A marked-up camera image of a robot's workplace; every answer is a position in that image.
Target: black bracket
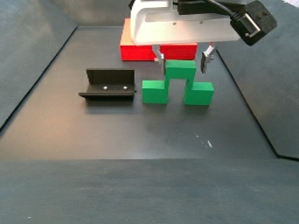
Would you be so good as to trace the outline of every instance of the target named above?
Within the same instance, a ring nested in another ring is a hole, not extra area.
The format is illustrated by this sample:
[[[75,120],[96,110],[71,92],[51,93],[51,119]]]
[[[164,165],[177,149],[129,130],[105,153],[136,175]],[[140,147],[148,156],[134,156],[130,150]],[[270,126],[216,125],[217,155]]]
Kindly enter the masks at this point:
[[[78,93],[86,100],[102,98],[134,97],[134,70],[132,69],[86,69],[88,90]]]

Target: white robot part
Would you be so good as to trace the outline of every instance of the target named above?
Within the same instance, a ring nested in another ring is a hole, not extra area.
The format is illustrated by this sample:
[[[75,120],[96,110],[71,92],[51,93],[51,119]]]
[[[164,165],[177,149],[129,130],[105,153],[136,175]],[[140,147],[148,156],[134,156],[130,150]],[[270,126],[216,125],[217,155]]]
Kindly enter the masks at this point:
[[[178,15],[173,0],[134,0],[130,37],[137,46],[238,39],[228,16],[212,13]]]

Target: gray wall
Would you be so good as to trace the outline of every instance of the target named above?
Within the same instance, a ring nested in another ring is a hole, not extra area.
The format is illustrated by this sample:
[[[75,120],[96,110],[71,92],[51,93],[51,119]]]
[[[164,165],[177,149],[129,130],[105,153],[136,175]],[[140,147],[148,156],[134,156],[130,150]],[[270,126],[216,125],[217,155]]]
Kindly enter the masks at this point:
[[[276,153],[299,158],[299,9],[281,0],[261,2],[277,28],[252,47],[220,44],[218,54]]]
[[[0,0],[0,128],[75,24],[46,0]]]
[[[129,0],[50,0],[78,25],[114,26],[129,18]]]

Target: green block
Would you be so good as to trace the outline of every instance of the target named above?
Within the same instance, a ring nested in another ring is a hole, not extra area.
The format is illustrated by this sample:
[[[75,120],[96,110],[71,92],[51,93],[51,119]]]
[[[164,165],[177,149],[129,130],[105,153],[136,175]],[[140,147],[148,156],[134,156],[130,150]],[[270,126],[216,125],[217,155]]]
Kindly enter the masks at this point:
[[[142,81],[142,103],[166,103],[168,87],[162,80]]]
[[[168,59],[164,63],[165,79],[182,79],[193,81],[196,64],[193,60]]]
[[[210,82],[193,82],[192,88],[184,89],[184,104],[210,105],[213,86]]]

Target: red block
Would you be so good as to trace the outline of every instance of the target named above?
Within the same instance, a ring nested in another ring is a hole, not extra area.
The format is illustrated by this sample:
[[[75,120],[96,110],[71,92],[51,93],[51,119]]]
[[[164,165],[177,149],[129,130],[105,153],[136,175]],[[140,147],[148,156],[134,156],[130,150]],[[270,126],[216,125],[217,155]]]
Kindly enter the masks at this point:
[[[197,44],[161,45],[160,51],[166,60],[193,60]],[[153,60],[154,53],[150,45],[134,45],[129,34],[129,18],[125,19],[120,40],[121,60]]]

